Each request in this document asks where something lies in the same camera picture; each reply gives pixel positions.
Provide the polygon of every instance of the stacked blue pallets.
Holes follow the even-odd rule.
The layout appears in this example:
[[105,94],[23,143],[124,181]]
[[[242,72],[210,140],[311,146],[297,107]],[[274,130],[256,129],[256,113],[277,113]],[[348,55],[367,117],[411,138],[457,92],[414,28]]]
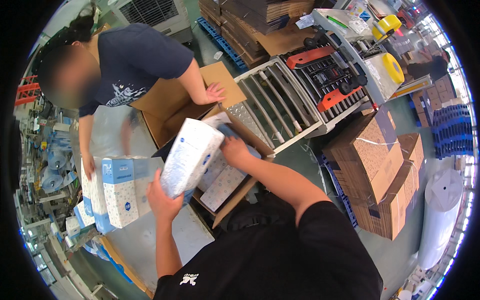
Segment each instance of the stacked blue pallets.
[[336,190],[338,191],[338,198],[345,205],[345,208],[348,213],[348,217],[350,219],[350,222],[352,223],[353,228],[357,228],[359,224],[358,224],[357,218],[355,217],[355,214],[353,213],[352,206],[350,205],[350,200],[348,200],[348,196],[343,193],[342,187],[340,186],[340,183],[338,183],[338,180],[336,179],[336,176],[333,173],[333,170],[330,167],[330,164],[328,163],[327,158],[323,154],[315,155],[315,156],[317,157],[318,162],[320,164],[325,165],[325,167],[328,170],[328,173],[330,173],[330,175],[332,176],[333,184],[335,185]]
[[232,47],[227,43],[227,41],[215,31],[215,28],[213,28],[207,22],[207,20],[205,20],[204,17],[198,18],[197,22],[200,28],[208,32],[213,37],[217,47],[223,49],[228,54],[228,56],[232,58],[233,62],[236,64],[240,72],[248,70],[247,65],[245,65],[245,63],[241,60],[240,56],[238,56],[238,54],[232,49]]
[[472,123],[467,105],[451,105],[435,110],[432,134],[436,158],[473,155]]

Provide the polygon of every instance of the person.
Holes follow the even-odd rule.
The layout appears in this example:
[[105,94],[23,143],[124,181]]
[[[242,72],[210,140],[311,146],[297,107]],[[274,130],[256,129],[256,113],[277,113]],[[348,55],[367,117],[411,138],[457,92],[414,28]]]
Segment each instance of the person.
[[146,24],[112,28],[92,36],[93,11],[94,6],[57,32],[37,54],[32,67],[50,101],[55,98],[50,97],[55,96],[50,91],[61,90],[62,101],[73,95],[75,101],[71,102],[82,104],[79,141],[89,180],[95,169],[89,144],[98,106],[128,105],[145,95],[159,78],[178,78],[198,105],[225,98],[219,84],[205,88],[198,63],[187,47]]
[[350,221],[320,188],[287,167],[255,158],[241,139],[225,138],[222,152],[229,165],[271,193],[237,206],[225,231],[182,266],[172,236],[182,195],[168,198],[157,170],[146,191],[156,217],[154,299],[380,298],[378,270]]
[[404,74],[408,74],[413,79],[419,79],[425,75],[430,74],[430,77],[436,81],[443,76],[447,75],[447,67],[450,62],[450,54],[443,50],[442,54],[430,55],[429,53],[419,50],[419,53],[423,55],[428,62],[424,63],[411,63],[403,69]]

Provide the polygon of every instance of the large paper roll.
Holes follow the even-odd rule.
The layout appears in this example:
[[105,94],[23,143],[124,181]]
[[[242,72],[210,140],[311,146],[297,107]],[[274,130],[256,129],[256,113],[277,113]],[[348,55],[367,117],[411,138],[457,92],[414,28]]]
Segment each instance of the large paper roll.
[[52,170],[58,170],[65,165],[67,158],[65,154],[60,151],[48,152],[48,167]]
[[42,189],[44,189],[46,193],[50,193],[58,190],[63,183],[63,177],[60,176],[58,170],[45,167],[40,172],[40,182],[42,183]]

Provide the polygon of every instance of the hand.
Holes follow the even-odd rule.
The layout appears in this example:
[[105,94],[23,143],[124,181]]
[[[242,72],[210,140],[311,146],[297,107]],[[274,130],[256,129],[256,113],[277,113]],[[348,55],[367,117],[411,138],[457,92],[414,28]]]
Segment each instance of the hand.
[[160,185],[160,169],[155,172],[153,182],[148,183],[146,195],[157,222],[171,223],[183,203],[183,193],[176,199],[170,199],[165,195]]
[[225,144],[221,147],[223,156],[231,167],[242,169],[249,158],[253,157],[242,139],[225,137]]
[[221,97],[220,94],[225,91],[225,88],[218,89],[220,87],[220,83],[212,83],[207,88],[207,98],[208,103],[220,102],[225,99],[225,97]]
[[89,152],[85,154],[82,153],[82,160],[84,162],[85,175],[88,180],[92,180],[92,173],[95,171],[95,161],[93,160],[93,156]]

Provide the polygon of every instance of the factory floor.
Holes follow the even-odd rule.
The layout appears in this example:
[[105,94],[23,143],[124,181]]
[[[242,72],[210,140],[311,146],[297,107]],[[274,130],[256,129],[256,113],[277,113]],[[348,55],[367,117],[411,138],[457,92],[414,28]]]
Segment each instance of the factory floor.
[[[213,56],[219,49],[212,42],[208,33],[204,32],[199,25],[196,24],[196,19],[200,16],[198,1],[184,0],[183,2],[188,10],[193,27],[194,40],[191,45],[189,45],[189,48],[194,51],[195,58],[200,66],[218,62]],[[222,55],[220,61],[225,64],[233,77],[240,74],[226,53]],[[406,98],[395,99],[385,105],[388,106],[396,124],[397,134],[409,132],[421,133],[424,155],[427,160],[426,174],[432,174],[433,170],[436,169],[436,160],[434,159],[433,140],[430,129],[416,127],[413,113],[409,108]],[[328,173],[325,168],[319,167],[314,155],[309,150],[310,147],[313,148],[314,151],[317,151],[314,145],[322,144],[322,139],[323,137],[320,136],[310,140],[301,140],[277,155],[275,162],[292,168],[307,177],[314,184],[325,190],[330,199],[345,212],[343,204],[335,197],[336,192]],[[367,248],[384,280],[386,290],[384,290],[382,300],[389,299],[390,296],[404,284],[405,279],[417,265],[414,254],[418,251],[420,244],[423,222],[423,191],[426,181],[427,179],[422,180],[418,193],[420,199],[417,201],[418,204],[412,216],[394,241],[357,228],[361,241]],[[113,268],[111,263],[94,257],[83,249],[76,252],[70,258],[70,262],[88,286],[93,286],[97,284],[97,282],[103,282],[119,299],[149,299],[147,295],[140,291],[135,285],[128,284]]]

